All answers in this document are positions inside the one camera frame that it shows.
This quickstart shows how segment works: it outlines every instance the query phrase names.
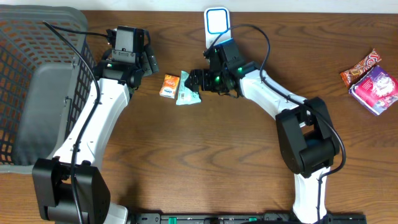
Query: purple package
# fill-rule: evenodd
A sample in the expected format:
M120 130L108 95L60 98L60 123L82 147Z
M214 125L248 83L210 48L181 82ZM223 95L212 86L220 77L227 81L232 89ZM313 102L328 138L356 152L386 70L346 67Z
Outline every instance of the purple package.
M349 93L370 112L380 115L398 100L398 82L377 65L354 84Z

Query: red candy wrapper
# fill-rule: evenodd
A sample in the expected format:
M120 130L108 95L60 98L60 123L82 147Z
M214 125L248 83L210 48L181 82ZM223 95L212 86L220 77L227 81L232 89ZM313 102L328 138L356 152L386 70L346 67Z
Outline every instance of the red candy wrapper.
M380 115L398 100L398 82L377 65L354 84L349 93L370 112Z
M362 61L357 63L353 68L341 72L341 78L344 81L344 84L347 87L350 87L352 84L358 82L366 72L373 67L377 62L380 62L380 55L376 52L375 49L366 56Z

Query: wooden table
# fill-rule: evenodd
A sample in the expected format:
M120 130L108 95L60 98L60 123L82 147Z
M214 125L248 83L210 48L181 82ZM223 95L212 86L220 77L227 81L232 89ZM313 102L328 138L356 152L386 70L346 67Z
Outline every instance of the wooden table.
M109 140L102 175L112 201L165 213L289 210L293 174L283 162L275 121L255 103L202 93L197 105L159 96L166 73L206 68L201 12L85 11L89 31L117 25L150 30L160 72L143 79ZM231 13L232 24L255 24L272 44L266 70L292 92L328 105L347 147L345 168L328 178L326 207L358 212L368 223L398 221L398 103L374 116L350 96L339 73L372 48L398 77L398 16ZM254 30L233 31L249 60L266 53ZM89 37L96 59L108 48ZM335 158L335 164L341 157ZM32 177L0 175L0 222L42 223Z

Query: light blue packet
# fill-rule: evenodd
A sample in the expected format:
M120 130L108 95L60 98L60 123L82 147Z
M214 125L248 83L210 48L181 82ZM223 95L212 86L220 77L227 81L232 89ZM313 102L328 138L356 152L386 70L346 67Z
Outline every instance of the light blue packet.
M181 71L180 89L178 91L177 101L175 102L176 105L191 105L201 102L199 93L195 93L189 88L185 87L185 81L188 79L188 77L189 73Z

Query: basket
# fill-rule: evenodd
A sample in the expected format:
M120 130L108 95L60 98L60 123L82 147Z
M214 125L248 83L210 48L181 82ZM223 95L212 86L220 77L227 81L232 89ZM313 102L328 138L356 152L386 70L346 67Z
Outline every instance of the basket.
M90 92L88 68L42 21L87 30L74 8L0 5L0 172L28 174L51 158ZM60 33L95 66L85 35Z

